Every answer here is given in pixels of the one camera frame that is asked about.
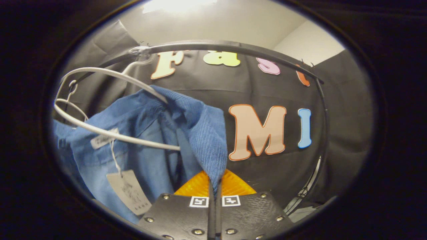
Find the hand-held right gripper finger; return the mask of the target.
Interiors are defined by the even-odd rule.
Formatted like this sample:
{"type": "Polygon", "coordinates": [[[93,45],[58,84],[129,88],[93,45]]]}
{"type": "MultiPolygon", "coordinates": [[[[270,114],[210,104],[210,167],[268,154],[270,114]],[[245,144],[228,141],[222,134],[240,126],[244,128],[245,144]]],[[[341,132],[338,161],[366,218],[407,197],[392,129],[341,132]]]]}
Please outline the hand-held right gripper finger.
{"type": "Polygon", "coordinates": [[[294,223],[268,191],[256,191],[230,170],[220,182],[216,231],[222,240],[268,240],[294,223]]]}
{"type": "Polygon", "coordinates": [[[213,192],[201,171],[174,193],[162,193],[138,226],[159,240],[211,240],[215,237],[213,192]]]}

